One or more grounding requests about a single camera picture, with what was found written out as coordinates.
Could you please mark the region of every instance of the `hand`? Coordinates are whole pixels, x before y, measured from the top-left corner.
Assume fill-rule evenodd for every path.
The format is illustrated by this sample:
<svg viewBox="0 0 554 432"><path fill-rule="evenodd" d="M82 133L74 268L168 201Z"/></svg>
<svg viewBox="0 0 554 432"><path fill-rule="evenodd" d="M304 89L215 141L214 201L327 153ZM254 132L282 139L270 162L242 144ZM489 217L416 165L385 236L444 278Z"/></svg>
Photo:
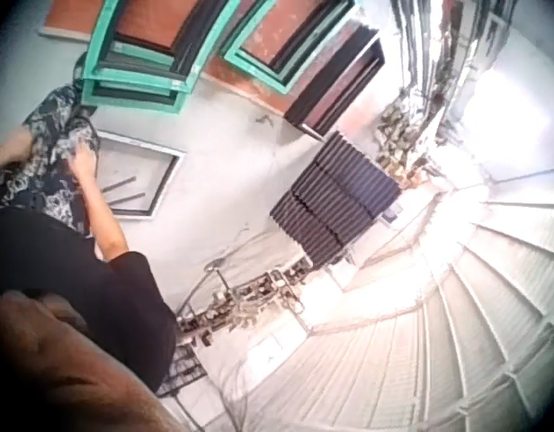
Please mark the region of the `hand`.
<svg viewBox="0 0 554 432"><path fill-rule="evenodd" d="M76 147L76 155L69 159L69 169L79 183L95 179L95 154L83 141Z"/></svg>
<svg viewBox="0 0 554 432"><path fill-rule="evenodd" d="M79 316L59 298L0 297L0 353L16 377L37 383L42 398L70 419L62 430L186 430L128 368L59 320L60 311Z"/></svg>

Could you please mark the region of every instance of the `person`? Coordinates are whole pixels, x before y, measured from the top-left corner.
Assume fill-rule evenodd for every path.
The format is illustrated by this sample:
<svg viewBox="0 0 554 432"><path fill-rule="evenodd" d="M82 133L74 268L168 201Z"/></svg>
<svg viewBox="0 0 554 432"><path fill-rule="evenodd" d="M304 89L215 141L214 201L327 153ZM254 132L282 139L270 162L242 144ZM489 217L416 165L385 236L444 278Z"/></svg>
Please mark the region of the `person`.
<svg viewBox="0 0 554 432"><path fill-rule="evenodd" d="M82 88L74 77L54 90L0 147L0 294L66 299L93 342L155 392L176 319L95 182L100 141Z"/></svg>
<svg viewBox="0 0 554 432"><path fill-rule="evenodd" d="M0 296L0 430L188 432L83 325L55 294Z"/></svg>

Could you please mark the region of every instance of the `skin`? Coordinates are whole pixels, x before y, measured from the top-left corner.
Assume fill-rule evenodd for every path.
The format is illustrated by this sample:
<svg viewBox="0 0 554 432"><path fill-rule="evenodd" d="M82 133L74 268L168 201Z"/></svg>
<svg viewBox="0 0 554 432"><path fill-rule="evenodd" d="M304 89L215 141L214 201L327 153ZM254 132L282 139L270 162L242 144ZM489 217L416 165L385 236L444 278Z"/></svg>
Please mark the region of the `skin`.
<svg viewBox="0 0 554 432"><path fill-rule="evenodd" d="M0 351L75 432L187 432L125 366L75 330L59 297L0 297Z"/></svg>
<svg viewBox="0 0 554 432"><path fill-rule="evenodd" d="M31 134L20 126L0 146L0 168L13 162L26 162L31 156Z"/></svg>
<svg viewBox="0 0 554 432"><path fill-rule="evenodd" d="M31 156L31 142L31 134L23 126L10 134L0 146L0 168L13 162L26 162ZM128 252L121 226L95 181L95 154L86 144L79 143L68 164L83 191L87 217L103 258L111 261Z"/></svg>
<svg viewBox="0 0 554 432"><path fill-rule="evenodd" d="M121 225L105 202L95 181L95 155L87 145L79 143L69 168L81 186L91 231L103 257L107 261L128 252L129 246Z"/></svg>

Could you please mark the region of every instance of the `black shirt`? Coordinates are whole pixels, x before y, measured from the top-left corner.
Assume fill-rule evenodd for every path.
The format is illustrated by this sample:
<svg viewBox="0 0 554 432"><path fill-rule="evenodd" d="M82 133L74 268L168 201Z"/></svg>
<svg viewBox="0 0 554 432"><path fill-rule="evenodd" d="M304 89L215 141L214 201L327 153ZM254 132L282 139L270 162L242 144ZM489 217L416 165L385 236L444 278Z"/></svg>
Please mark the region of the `black shirt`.
<svg viewBox="0 0 554 432"><path fill-rule="evenodd" d="M87 323L89 336L152 391L169 369L175 316L164 303L147 259L128 252L108 263L90 241L49 216L0 211L0 294L58 294Z"/></svg>

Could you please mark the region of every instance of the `green window frame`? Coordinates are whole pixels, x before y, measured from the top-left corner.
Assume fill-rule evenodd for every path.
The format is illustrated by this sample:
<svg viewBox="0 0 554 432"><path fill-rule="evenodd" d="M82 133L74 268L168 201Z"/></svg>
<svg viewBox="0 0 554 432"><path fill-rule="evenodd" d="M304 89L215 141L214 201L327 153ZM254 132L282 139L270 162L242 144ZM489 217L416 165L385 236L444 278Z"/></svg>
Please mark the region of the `green window frame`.
<svg viewBox="0 0 554 432"><path fill-rule="evenodd" d="M177 114L189 96L184 92L148 85L124 85L86 79L81 102L84 105L108 105Z"/></svg>
<svg viewBox="0 0 554 432"><path fill-rule="evenodd" d="M163 52L162 49L152 49L150 44L146 44L148 49L116 40L117 24L127 2L105 0L89 44L84 79L185 93L193 90L221 33L241 3L240 0L200 0L188 18L191 23L186 21L177 34L171 52ZM203 30L207 29L209 31L204 35ZM192 50L190 57L194 59L191 64L183 63L186 51L182 49ZM121 61L111 63L108 60L111 54L120 56Z"/></svg>
<svg viewBox="0 0 554 432"><path fill-rule="evenodd" d="M242 47L276 3L277 0L257 0L231 32L221 48L221 54L228 63L285 95L361 5L358 0L324 0L285 43L275 59L265 64Z"/></svg>

